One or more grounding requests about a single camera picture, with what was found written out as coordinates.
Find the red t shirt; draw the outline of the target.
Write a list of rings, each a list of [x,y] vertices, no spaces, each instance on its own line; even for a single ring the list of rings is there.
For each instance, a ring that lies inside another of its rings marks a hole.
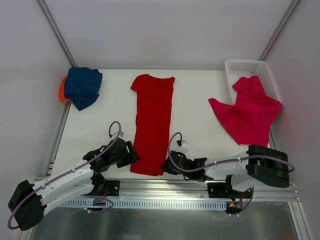
[[[156,78],[142,74],[135,78],[131,89],[137,95],[134,150],[140,160],[130,171],[147,176],[162,176],[170,138],[172,98],[175,78]]]

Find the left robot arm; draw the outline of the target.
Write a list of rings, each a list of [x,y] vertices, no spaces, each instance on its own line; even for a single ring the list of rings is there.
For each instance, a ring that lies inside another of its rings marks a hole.
[[[122,168],[140,160],[131,141],[121,138],[91,150],[62,173],[30,183],[20,182],[9,200],[10,220],[26,231],[61,204],[81,195],[101,196],[106,180],[102,173],[111,166]]]

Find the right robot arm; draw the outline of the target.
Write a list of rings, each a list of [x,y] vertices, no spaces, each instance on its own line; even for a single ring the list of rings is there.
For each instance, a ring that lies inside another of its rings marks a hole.
[[[180,151],[170,151],[161,169],[170,175],[182,175],[186,181],[204,183],[210,198],[250,199],[253,188],[287,188],[295,167],[284,152],[252,144],[242,153],[226,159],[207,157],[188,159]]]

